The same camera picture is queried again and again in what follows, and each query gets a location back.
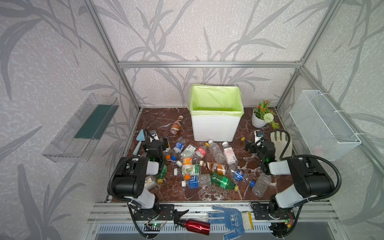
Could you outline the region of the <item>blue label pepsi bottle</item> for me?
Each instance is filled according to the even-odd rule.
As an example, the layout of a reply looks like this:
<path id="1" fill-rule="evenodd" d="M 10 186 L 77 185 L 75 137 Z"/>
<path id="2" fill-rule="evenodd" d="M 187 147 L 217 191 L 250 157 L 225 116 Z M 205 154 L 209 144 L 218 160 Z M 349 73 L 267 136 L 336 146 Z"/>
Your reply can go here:
<path id="1" fill-rule="evenodd" d="M 173 149 L 171 151 L 171 161 L 172 162 L 176 162 L 180 158 L 181 153 L 183 152 L 187 141 L 188 140 L 186 138 L 183 138 L 183 137 L 178 138 L 175 146 L 173 147 Z"/>

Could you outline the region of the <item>small green bottle yellow cap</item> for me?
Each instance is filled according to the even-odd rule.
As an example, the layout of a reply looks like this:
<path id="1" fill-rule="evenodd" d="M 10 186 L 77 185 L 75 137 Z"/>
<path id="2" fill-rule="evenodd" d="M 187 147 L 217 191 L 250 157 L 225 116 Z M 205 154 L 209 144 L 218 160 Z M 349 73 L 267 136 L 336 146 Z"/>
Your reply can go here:
<path id="1" fill-rule="evenodd" d="M 167 173 L 167 166 L 163 165 L 163 168 L 160 170 L 159 174 L 157 175 L 157 183 L 162 184 L 164 182 L 164 177 Z"/>

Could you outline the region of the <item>square green label bottle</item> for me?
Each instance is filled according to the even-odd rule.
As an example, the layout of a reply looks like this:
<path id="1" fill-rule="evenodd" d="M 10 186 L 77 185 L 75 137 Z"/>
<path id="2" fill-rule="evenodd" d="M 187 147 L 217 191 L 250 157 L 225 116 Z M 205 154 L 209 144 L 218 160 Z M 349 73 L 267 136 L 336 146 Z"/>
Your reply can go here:
<path id="1" fill-rule="evenodd" d="M 192 144 L 188 145 L 184 151 L 181 153 L 181 158 L 184 159 L 184 158 L 191 158 L 195 151 L 196 151 L 196 147 Z"/>

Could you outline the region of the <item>orange label clear bottle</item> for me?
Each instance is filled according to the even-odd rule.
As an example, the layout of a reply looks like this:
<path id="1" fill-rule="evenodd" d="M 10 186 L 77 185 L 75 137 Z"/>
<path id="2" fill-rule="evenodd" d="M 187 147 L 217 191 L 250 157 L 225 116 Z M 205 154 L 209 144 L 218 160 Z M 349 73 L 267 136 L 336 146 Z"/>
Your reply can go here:
<path id="1" fill-rule="evenodd" d="M 193 159 L 191 158 L 184 158 L 183 159 L 183 165 L 182 165 L 182 173 L 184 174 L 184 179 L 189 180 L 191 178 L 191 173 L 193 172 Z"/>

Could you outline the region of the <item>blue label water bottle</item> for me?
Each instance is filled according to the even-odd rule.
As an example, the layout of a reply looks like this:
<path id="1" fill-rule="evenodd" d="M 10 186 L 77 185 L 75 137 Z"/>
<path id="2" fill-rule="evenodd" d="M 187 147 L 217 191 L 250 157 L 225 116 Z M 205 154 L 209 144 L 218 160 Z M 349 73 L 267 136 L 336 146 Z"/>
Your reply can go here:
<path id="1" fill-rule="evenodd" d="M 191 176 L 189 180 L 181 181 L 182 187 L 188 187 L 189 189 L 198 189 L 207 187 L 212 184 L 211 175 L 203 174 L 197 176 Z"/>

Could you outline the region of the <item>green plastic bottle yellow cap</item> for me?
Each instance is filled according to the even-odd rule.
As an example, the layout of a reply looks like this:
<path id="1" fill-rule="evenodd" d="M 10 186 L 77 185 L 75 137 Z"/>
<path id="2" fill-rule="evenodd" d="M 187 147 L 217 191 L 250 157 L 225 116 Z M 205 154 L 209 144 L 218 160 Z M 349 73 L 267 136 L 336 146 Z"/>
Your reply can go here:
<path id="1" fill-rule="evenodd" d="M 218 173 L 211 174 L 211 183 L 224 190 L 238 191 L 239 187 L 231 179 Z"/>

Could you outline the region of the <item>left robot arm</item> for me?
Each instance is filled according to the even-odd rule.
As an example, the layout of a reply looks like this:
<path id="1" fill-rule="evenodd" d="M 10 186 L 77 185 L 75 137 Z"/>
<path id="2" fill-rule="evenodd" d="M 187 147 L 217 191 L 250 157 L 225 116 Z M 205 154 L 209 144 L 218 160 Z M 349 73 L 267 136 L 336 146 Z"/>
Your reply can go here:
<path id="1" fill-rule="evenodd" d="M 122 157 L 108 183 L 108 194 L 128 203 L 133 211 L 160 212 L 159 199 L 145 188 L 146 177 L 155 177 L 166 169 L 163 151 L 167 144 L 160 140 L 156 131 L 143 129 L 137 136 L 138 144 L 133 155 Z"/>

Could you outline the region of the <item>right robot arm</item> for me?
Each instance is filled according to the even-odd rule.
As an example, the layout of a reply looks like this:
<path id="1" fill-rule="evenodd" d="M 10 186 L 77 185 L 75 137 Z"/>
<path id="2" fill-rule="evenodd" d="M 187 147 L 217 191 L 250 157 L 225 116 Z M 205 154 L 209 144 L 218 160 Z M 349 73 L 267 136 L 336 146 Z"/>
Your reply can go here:
<path id="1" fill-rule="evenodd" d="M 314 155 L 296 155 L 276 161 L 275 145 L 271 141 L 251 142 L 242 138 L 245 151 L 256 154 L 261 161 L 262 174 L 257 189 L 268 186 L 272 176 L 290 175 L 293 184 L 283 192 L 271 196 L 267 210 L 270 215 L 291 210 L 305 203 L 327 199 L 342 185 L 339 170 L 328 160 Z"/>

